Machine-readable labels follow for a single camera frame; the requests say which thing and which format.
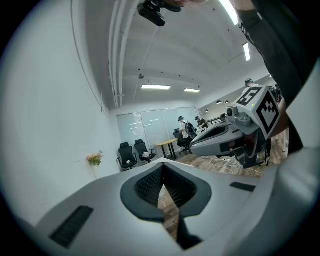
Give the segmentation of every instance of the fluorescent light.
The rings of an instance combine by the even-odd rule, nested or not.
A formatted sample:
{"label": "fluorescent light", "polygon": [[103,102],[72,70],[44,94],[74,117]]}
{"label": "fluorescent light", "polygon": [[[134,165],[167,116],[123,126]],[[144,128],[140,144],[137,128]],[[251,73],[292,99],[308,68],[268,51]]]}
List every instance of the fluorescent light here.
{"label": "fluorescent light", "polygon": [[188,89],[188,88],[184,89],[184,91],[185,91],[185,92],[191,92],[191,93],[198,93],[198,92],[200,92],[200,90]]}
{"label": "fluorescent light", "polygon": [[245,53],[246,61],[250,61],[249,44],[246,42],[246,43],[243,45],[243,48],[244,48],[244,53]]}
{"label": "fluorescent light", "polygon": [[153,84],[143,84],[142,89],[157,89],[157,90],[169,90],[171,86],[168,85],[153,85]]}
{"label": "fluorescent light", "polygon": [[141,124],[142,122],[136,122],[136,123],[132,123],[132,124],[130,124],[131,126],[133,126],[133,125],[137,125],[137,124]]}
{"label": "fluorescent light", "polygon": [[232,6],[230,1],[229,0],[219,0],[219,1],[223,5],[226,12],[229,14],[233,24],[237,25],[238,24],[238,16],[237,16],[235,8]]}

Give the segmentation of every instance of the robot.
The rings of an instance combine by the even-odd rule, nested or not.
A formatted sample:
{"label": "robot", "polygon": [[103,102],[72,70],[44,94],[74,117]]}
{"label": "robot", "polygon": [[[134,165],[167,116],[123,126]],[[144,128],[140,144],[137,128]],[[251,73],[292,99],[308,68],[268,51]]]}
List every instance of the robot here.
{"label": "robot", "polygon": [[[281,116],[278,104],[266,85],[246,89],[233,104],[227,108],[224,121],[191,142],[190,151],[197,156],[235,156],[243,168],[260,165],[263,161],[258,154],[265,150]],[[247,138],[253,138],[254,144]]]}

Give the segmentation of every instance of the ceiling pipe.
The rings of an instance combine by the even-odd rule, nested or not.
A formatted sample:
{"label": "ceiling pipe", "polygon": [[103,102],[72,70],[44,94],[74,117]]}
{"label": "ceiling pipe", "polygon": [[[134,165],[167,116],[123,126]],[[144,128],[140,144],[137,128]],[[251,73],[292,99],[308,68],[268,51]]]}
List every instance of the ceiling pipe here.
{"label": "ceiling pipe", "polygon": [[116,17],[114,37],[113,37],[113,52],[112,52],[112,77],[115,96],[118,96],[118,80],[117,80],[117,57],[118,57],[118,44],[120,38],[121,23],[125,12],[127,0],[122,0],[119,8],[118,15]]}
{"label": "ceiling pipe", "polygon": [[129,37],[129,32],[131,28],[132,21],[134,19],[136,9],[138,6],[139,0],[134,0],[130,7],[130,11],[128,14],[128,19],[126,22],[126,26],[124,29],[122,43],[121,43],[121,50],[120,50],[120,65],[119,65],[119,94],[120,94],[120,108],[122,107],[122,88],[123,88],[123,76],[124,76],[124,62],[125,62],[125,53],[127,49],[127,42]]}
{"label": "ceiling pipe", "polygon": [[119,7],[119,1],[117,0],[114,3],[113,6],[113,11],[112,11],[112,16],[111,16],[111,23],[110,23],[110,30],[109,30],[109,74],[110,74],[110,81],[111,81],[111,86],[112,86],[112,93],[113,93],[113,100],[114,100],[114,105],[116,108],[118,108],[118,97],[116,96],[116,89],[114,85],[114,78],[113,78],[113,70],[112,70],[112,49],[113,49],[113,37],[114,37],[114,28],[115,28],[115,20],[118,12],[118,7]]}

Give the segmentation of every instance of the office chair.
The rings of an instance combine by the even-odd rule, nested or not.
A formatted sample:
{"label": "office chair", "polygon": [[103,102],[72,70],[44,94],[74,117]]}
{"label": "office chair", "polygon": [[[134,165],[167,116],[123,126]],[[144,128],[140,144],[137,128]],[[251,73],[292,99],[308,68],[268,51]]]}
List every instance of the office chair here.
{"label": "office chair", "polygon": [[138,139],[135,141],[134,147],[136,149],[136,151],[138,151],[139,154],[139,159],[141,161],[147,161],[148,163],[151,163],[151,159],[153,159],[156,154],[153,153],[153,151],[155,149],[150,149],[151,154],[147,157],[143,157],[143,153],[148,152],[147,147],[146,147],[146,143],[144,143],[144,141],[142,139]]}
{"label": "office chair", "polygon": [[118,157],[117,159],[119,161],[120,166],[123,169],[126,169],[126,168],[132,169],[132,167],[138,163],[137,153],[134,153],[134,154],[132,153],[132,146],[129,146],[128,142],[121,143],[118,151],[119,151],[120,156],[122,158],[122,164],[120,162],[120,157]]}
{"label": "office chair", "polygon": [[184,154],[188,154],[188,151],[190,151],[189,150],[189,144],[190,144],[190,142],[188,141],[188,140],[184,140],[183,141],[183,137],[182,137],[182,134],[180,134],[180,132],[179,132],[179,129],[175,129],[174,130],[174,134],[173,134],[173,136],[176,138],[176,139],[178,139],[178,146],[179,147],[182,147],[183,148],[183,150],[181,151],[181,152],[179,152],[179,155],[181,156],[181,153],[182,152],[184,152]]}

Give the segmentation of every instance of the hat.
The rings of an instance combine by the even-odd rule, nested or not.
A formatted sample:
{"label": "hat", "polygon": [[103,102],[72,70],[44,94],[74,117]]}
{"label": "hat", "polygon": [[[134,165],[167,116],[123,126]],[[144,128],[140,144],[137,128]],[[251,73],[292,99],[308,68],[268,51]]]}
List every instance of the hat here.
{"label": "hat", "polygon": [[247,80],[245,80],[244,83],[247,84],[247,83],[250,83],[250,82],[253,82],[253,83],[254,83],[255,81],[253,81],[251,78],[248,78]]}

